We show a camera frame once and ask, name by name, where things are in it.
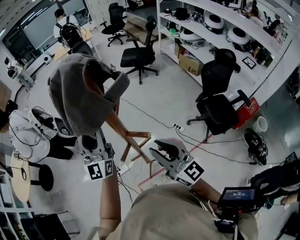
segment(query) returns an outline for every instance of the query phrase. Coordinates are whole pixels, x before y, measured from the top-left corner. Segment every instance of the white cup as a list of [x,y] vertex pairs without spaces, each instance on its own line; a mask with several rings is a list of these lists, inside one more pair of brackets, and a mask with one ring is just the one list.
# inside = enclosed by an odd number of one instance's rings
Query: white cup
[[256,120],[256,122],[252,125],[252,129],[258,134],[258,133],[263,133],[268,130],[268,123],[267,120],[260,116]]

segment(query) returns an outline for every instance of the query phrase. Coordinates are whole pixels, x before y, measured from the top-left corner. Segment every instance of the white robot vacuum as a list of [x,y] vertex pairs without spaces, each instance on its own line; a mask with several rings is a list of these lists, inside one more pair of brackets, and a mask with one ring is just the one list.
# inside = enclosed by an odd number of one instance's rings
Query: white robot vacuum
[[203,47],[205,45],[204,38],[198,36],[197,34],[193,33],[188,29],[184,29],[184,31],[180,33],[179,37],[185,45],[194,46],[198,48]]
[[43,59],[44,59],[45,64],[48,64],[52,60],[51,56],[49,54],[46,54],[46,53],[43,55]]
[[234,45],[234,48],[245,52],[249,50],[251,37],[238,27],[232,27],[229,29],[226,40]]
[[213,33],[222,34],[224,20],[219,16],[206,11],[204,14],[204,26]]

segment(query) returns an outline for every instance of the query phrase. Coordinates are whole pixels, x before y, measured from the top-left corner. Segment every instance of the white floor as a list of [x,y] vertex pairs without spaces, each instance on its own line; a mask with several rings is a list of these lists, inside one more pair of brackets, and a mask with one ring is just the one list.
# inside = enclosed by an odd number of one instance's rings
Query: white floor
[[[115,41],[108,48],[106,38],[107,36],[94,33],[93,43],[98,47],[101,58],[106,64],[113,64],[120,69],[120,60],[124,49],[134,47],[134,44],[125,42],[126,38],[124,37],[124,45]],[[185,128],[187,135],[202,141],[205,138],[205,123],[199,122],[191,126],[186,125],[187,119],[198,115],[195,99],[202,92],[202,87],[170,58],[161,55],[158,50],[158,43],[154,44],[154,49],[156,61],[151,65],[151,68],[157,69],[159,76],[155,76],[152,72],[146,72],[142,75],[143,85],[139,85],[138,73],[130,74],[128,76],[131,81],[130,86],[122,97],[167,126],[172,126],[176,122]],[[25,112],[27,107],[40,106],[53,116],[58,116],[50,100],[47,86],[48,77],[57,65],[58,63],[51,62],[37,72],[36,85],[31,90],[30,96],[27,99],[25,98],[25,101],[22,101],[21,99],[27,93],[24,91],[20,93],[18,98],[19,110]],[[105,83],[105,86],[109,87],[111,84],[112,81],[108,81]],[[175,129],[166,128],[123,100],[120,102],[119,117],[129,130],[149,131],[152,133],[151,141],[143,147],[149,157],[149,147],[156,147],[153,142],[155,139],[179,138]],[[106,140],[113,145],[116,152],[114,160],[116,165],[119,165],[120,157],[126,144],[108,125],[104,124],[102,129]],[[241,139],[243,138],[243,129],[229,130],[225,135],[212,136],[209,141]],[[280,141],[274,136],[272,129],[269,129],[264,136],[269,148],[268,163],[282,162],[288,154],[284,152]],[[187,141],[197,144],[197,142],[190,139],[187,139]],[[189,150],[193,146],[186,143],[186,147]],[[232,160],[251,162],[251,159],[248,157],[247,146],[243,141],[203,144],[201,147]],[[134,155],[134,150],[131,150],[128,159]],[[270,165],[262,167],[231,162],[200,149],[194,150],[192,155],[202,161],[202,167],[206,171],[203,178],[220,192],[223,191],[224,187],[241,186],[244,184],[245,178],[261,172],[266,167],[270,167]],[[141,161],[141,159],[136,160],[132,169],[122,176],[123,181],[137,191],[139,191],[137,184],[149,176],[149,167],[142,161],[141,173],[133,182],[140,168]],[[99,223],[101,181],[83,182],[84,169],[80,155],[74,156],[74,159],[69,162],[46,158],[43,160],[43,163],[47,163],[53,171],[54,187],[50,193],[46,193],[40,187],[32,186],[30,194],[32,207],[36,209],[36,213],[50,213],[60,210],[72,212],[78,218],[81,230],[81,234],[75,239],[86,239],[91,227],[97,226]],[[160,169],[161,166],[154,164],[153,172]],[[130,192],[133,199],[136,198],[136,193],[134,191]],[[123,187],[120,187],[120,194],[122,217],[124,218],[131,207],[131,202],[128,193]],[[273,239],[294,208],[295,206],[291,206],[285,210],[281,206],[273,206],[271,210],[261,210],[258,218],[259,239]]]

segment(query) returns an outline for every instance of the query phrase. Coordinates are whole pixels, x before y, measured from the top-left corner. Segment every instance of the small screen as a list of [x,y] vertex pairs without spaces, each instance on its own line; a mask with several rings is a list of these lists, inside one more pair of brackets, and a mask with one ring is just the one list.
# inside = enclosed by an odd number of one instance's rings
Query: small screen
[[253,200],[254,189],[226,190],[223,200]]

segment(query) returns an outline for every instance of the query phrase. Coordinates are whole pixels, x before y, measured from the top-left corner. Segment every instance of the red box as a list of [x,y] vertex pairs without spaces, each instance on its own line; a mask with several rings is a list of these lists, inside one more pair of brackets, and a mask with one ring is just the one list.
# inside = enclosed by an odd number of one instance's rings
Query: red box
[[248,119],[250,119],[258,110],[259,105],[256,99],[253,97],[250,99],[251,105],[243,105],[238,111],[239,122],[233,126],[233,129],[237,129],[242,126]]

